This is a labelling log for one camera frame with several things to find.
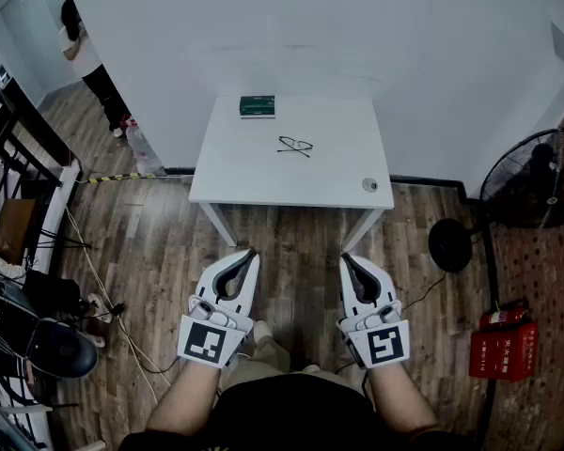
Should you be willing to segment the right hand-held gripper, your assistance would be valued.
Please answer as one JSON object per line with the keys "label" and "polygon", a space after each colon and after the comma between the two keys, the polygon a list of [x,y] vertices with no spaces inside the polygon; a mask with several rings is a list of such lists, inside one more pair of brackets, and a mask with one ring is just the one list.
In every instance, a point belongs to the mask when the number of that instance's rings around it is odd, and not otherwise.
{"label": "right hand-held gripper", "polygon": [[402,304],[395,300],[390,275],[365,257],[348,253],[341,255],[339,270],[346,318],[337,327],[355,362],[360,368],[375,368],[407,360],[409,322],[401,318]]}

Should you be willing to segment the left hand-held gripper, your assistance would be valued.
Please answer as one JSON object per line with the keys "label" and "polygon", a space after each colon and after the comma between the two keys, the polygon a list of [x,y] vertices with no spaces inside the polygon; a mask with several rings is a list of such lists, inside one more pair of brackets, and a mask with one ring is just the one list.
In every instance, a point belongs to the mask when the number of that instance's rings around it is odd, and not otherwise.
{"label": "left hand-held gripper", "polygon": [[179,357],[216,368],[229,364],[254,327],[247,316],[259,267],[259,254],[246,249],[204,269],[196,286],[197,296],[189,299],[189,314],[180,320]]}

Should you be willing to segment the black eyeglasses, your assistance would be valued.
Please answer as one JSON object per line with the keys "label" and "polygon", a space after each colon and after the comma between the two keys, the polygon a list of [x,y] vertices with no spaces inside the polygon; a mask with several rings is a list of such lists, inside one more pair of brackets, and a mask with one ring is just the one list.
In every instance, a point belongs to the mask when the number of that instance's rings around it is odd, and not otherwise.
{"label": "black eyeglasses", "polygon": [[294,152],[301,154],[307,158],[310,157],[310,152],[313,149],[313,145],[307,141],[297,140],[289,136],[280,135],[278,137],[278,142],[282,148],[278,149],[276,152]]}

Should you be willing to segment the person's right forearm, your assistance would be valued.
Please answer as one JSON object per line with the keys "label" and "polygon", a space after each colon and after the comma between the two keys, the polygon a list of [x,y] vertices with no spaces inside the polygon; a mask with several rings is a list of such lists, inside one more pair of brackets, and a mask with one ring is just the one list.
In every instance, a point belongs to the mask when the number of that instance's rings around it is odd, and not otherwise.
{"label": "person's right forearm", "polygon": [[394,363],[368,370],[377,413],[400,436],[438,429],[438,419],[405,367]]}

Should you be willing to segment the white table leg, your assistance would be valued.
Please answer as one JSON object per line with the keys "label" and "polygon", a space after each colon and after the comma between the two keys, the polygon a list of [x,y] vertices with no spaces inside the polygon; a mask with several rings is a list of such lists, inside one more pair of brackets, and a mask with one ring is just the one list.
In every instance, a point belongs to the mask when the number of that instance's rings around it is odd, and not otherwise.
{"label": "white table leg", "polygon": [[384,209],[364,210],[342,244],[343,252],[350,252],[383,215]]}
{"label": "white table leg", "polygon": [[200,202],[199,206],[205,212],[206,216],[219,232],[225,243],[229,247],[236,247],[238,245],[237,237],[219,206],[217,204],[206,202]]}

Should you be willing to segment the person's khaki trousers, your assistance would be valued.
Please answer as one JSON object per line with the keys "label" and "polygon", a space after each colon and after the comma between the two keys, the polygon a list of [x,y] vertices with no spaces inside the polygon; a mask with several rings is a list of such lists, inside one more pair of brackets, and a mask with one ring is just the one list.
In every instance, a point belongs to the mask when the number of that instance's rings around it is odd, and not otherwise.
{"label": "person's khaki trousers", "polygon": [[311,375],[356,390],[354,382],[349,378],[323,370],[318,365],[307,365],[300,371],[292,371],[290,353],[275,341],[274,336],[256,343],[249,357],[235,357],[222,372],[218,389],[226,391],[237,384],[289,374]]}

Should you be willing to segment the white table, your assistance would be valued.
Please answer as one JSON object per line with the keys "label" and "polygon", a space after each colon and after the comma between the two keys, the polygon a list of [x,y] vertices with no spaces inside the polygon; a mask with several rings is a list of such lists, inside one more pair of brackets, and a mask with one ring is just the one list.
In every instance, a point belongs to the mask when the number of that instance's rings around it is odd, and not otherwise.
{"label": "white table", "polygon": [[[192,176],[195,171],[196,169],[194,167],[166,167],[164,169],[167,176],[174,177]],[[475,207],[479,204],[478,198],[469,197],[467,195],[464,184],[459,180],[391,175],[390,181],[397,184],[453,188],[457,191],[458,198],[463,205]]]}

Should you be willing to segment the red fire extinguisher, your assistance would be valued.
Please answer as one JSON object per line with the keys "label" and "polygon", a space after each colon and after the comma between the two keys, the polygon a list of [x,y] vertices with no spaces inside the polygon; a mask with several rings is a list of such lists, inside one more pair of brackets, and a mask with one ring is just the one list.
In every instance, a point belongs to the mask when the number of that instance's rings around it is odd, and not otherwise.
{"label": "red fire extinguisher", "polygon": [[479,329],[484,331],[517,326],[527,322],[528,313],[529,302],[527,298],[518,299],[501,306],[497,305],[495,310],[480,318]]}

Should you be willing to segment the person's black shirt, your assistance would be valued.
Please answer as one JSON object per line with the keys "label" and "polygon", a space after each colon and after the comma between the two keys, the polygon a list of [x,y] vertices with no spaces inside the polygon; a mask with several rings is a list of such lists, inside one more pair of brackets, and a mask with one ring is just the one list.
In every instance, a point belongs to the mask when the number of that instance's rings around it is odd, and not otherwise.
{"label": "person's black shirt", "polygon": [[118,451],[473,451],[441,430],[400,438],[355,390],[306,374],[228,388],[194,436],[147,430]]}

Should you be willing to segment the red fire extinguisher box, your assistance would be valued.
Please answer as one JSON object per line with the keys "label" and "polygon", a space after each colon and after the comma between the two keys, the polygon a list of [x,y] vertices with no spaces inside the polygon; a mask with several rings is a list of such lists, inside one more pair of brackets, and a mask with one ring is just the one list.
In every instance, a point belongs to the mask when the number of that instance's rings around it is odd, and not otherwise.
{"label": "red fire extinguisher box", "polygon": [[517,382],[535,372],[538,323],[476,332],[471,335],[469,375]]}

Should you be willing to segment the yellow black striped tape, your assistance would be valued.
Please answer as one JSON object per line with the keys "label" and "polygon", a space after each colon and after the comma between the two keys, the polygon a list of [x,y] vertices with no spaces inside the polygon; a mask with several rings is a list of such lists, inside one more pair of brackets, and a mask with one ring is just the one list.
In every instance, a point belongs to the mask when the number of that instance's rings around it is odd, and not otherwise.
{"label": "yellow black striped tape", "polygon": [[141,178],[142,176],[140,176],[137,173],[130,173],[130,174],[119,174],[113,176],[101,176],[101,177],[89,178],[86,180],[86,183],[102,183],[107,181],[122,181],[128,179],[141,179]]}

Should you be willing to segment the clear plastic water bottle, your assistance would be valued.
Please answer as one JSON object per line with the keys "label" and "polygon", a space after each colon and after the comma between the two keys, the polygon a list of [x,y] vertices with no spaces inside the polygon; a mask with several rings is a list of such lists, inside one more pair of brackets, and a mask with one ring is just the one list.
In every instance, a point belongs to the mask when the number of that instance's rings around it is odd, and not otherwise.
{"label": "clear plastic water bottle", "polygon": [[164,176],[165,168],[161,160],[152,149],[136,121],[133,118],[129,118],[126,121],[126,125],[126,138],[133,152],[137,172],[143,177],[148,175]]}

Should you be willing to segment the dark blue chair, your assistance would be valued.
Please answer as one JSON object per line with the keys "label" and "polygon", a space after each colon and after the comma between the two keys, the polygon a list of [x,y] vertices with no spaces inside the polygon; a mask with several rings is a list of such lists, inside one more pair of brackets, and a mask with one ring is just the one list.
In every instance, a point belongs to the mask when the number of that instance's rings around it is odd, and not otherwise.
{"label": "dark blue chair", "polygon": [[82,378],[98,362],[98,349],[87,336],[66,323],[40,317],[19,287],[2,281],[0,350],[62,379]]}

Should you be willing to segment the dark green box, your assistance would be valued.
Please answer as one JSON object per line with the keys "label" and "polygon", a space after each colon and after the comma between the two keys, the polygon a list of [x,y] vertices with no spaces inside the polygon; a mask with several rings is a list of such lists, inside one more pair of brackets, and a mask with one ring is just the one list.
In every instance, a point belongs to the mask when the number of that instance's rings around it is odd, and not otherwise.
{"label": "dark green box", "polygon": [[275,118],[275,95],[241,96],[239,101],[241,118]]}

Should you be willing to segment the brown wooden board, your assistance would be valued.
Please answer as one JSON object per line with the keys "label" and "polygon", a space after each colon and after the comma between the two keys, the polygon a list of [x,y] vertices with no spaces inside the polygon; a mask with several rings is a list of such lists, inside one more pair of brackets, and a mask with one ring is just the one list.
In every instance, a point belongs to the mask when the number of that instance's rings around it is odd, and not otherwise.
{"label": "brown wooden board", "polygon": [[8,264],[21,265],[24,251],[31,245],[37,220],[36,199],[6,199],[0,210],[0,233],[9,248],[0,251]]}

